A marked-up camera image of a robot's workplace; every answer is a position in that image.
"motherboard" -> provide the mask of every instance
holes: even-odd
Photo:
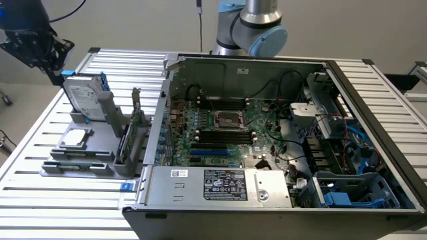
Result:
[[[171,109],[172,165],[284,170],[287,162],[277,158],[284,143],[272,104],[260,100],[177,101]]]

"blue pcie slot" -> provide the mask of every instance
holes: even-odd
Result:
[[[227,150],[191,150],[189,155],[228,157],[229,152]]]

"white sticker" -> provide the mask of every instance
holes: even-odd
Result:
[[[69,86],[69,90],[81,114],[91,120],[105,120],[95,90],[87,86]]]
[[[249,74],[249,69],[247,69],[247,68],[237,68],[237,74]]]
[[[171,171],[171,178],[187,178],[188,170],[187,169],[175,169]]]

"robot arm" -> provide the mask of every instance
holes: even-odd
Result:
[[[0,0],[0,29],[7,36],[1,49],[61,86],[61,69],[75,44],[57,37],[41,0]]]
[[[223,0],[212,54],[273,57],[288,38],[280,21],[277,0]]]

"warning label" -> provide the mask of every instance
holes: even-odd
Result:
[[[205,200],[247,201],[247,180],[243,170],[204,170]]]

